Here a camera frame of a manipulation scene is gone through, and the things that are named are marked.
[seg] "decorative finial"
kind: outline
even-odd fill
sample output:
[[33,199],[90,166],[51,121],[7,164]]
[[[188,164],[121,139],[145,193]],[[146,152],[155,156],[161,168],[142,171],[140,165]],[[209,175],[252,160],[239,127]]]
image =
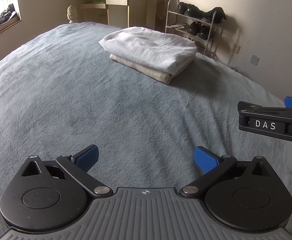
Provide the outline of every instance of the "decorative finial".
[[69,23],[75,23],[77,22],[77,10],[76,7],[73,5],[70,5],[67,9],[67,18],[69,20]]

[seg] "gray blanket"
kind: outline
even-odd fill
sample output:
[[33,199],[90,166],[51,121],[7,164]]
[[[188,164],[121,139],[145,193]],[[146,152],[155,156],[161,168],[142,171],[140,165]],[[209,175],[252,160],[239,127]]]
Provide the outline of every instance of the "gray blanket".
[[90,144],[100,159],[89,174],[113,189],[179,190],[200,176],[202,145],[240,160],[264,155],[292,193],[292,143],[238,130],[238,101],[283,106],[278,98],[200,54],[160,83],[109,59],[98,41],[116,30],[62,25],[0,61],[0,195],[29,155],[52,160]]

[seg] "wooden desk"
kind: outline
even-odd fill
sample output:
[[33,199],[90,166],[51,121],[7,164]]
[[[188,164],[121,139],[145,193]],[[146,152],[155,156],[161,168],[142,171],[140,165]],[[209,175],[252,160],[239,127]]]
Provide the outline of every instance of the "wooden desk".
[[83,0],[81,8],[84,21],[155,28],[156,0]]

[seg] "ribbed gray surface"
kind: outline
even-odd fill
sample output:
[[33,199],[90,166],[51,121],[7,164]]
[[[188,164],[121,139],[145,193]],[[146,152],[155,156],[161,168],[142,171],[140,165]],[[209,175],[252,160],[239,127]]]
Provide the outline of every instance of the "ribbed gray surface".
[[8,231],[1,240],[292,240],[284,229],[246,234],[224,228],[200,202],[178,196],[174,189],[119,188],[109,198],[94,200],[87,213],[59,232],[27,235]]

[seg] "wall switch plate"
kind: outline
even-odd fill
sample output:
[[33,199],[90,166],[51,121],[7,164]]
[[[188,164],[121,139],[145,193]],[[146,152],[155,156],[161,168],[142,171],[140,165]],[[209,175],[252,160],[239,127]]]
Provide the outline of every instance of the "wall switch plate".
[[260,58],[258,58],[257,56],[255,55],[252,55],[251,57],[251,60],[250,60],[250,63],[254,64],[254,65],[258,65],[258,62],[259,62]]
[[233,45],[231,46],[231,50],[232,50],[234,53],[236,53],[236,54],[239,53],[240,48],[241,48],[241,47],[240,47],[239,45],[237,45],[236,43],[233,43]]

